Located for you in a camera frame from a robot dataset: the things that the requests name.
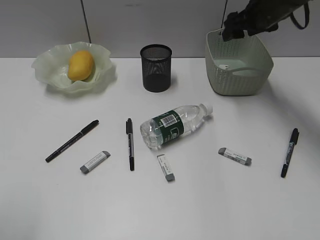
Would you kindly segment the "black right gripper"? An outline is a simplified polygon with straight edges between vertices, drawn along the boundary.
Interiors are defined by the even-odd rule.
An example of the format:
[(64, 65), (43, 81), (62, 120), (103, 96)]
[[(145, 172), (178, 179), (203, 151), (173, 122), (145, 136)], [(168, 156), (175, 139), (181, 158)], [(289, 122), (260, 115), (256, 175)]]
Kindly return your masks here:
[(244, 10), (230, 12), (223, 22), (222, 38), (224, 42), (244, 38), (263, 32), (273, 32), (279, 28), (278, 23), (268, 23), (266, 6), (263, 4), (248, 4)]

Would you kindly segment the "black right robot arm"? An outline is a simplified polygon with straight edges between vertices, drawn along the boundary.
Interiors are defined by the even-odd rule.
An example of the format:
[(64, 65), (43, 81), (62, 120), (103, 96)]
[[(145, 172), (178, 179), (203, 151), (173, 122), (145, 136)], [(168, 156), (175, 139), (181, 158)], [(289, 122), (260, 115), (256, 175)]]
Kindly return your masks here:
[[(294, 11), (303, 7), (304, 25), (294, 16)], [(250, 0), (244, 10), (231, 12), (224, 21), (222, 39), (225, 42), (242, 39), (245, 32), (254, 36), (264, 32), (274, 32), (278, 23), (287, 18), (299, 30), (304, 30), (310, 22), (310, 8), (308, 0)]]

